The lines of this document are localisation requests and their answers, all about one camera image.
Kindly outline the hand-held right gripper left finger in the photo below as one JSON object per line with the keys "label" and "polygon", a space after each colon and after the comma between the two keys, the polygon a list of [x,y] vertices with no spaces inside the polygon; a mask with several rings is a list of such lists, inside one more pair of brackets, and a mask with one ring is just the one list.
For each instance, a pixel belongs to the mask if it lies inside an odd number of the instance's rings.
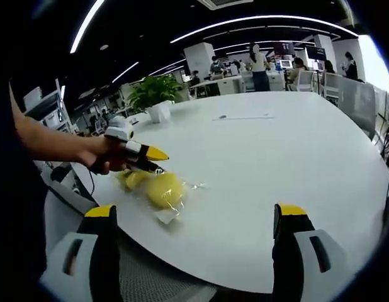
{"label": "hand-held right gripper left finger", "polygon": [[116,206],[89,210],[48,257],[40,285],[57,301],[120,301]]}

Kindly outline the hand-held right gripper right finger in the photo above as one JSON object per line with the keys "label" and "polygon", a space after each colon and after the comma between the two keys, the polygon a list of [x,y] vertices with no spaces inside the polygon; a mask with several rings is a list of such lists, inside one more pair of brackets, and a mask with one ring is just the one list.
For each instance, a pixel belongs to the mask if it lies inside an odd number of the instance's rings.
{"label": "hand-held right gripper right finger", "polygon": [[275,204],[273,239],[273,301],[331,301],[344,288],[344,249],[303,208]]}

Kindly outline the person's left hand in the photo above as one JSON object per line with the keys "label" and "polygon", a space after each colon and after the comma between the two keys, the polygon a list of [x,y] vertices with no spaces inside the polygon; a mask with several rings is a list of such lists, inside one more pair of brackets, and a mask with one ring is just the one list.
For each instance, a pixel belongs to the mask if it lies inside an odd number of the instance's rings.
{"label": "person's left hand", "polygon": [[77,162],[92,169],[97,163],[97,174],[124,171],[129,168],[125,159],[125,143],[104,136],[80,138]]}

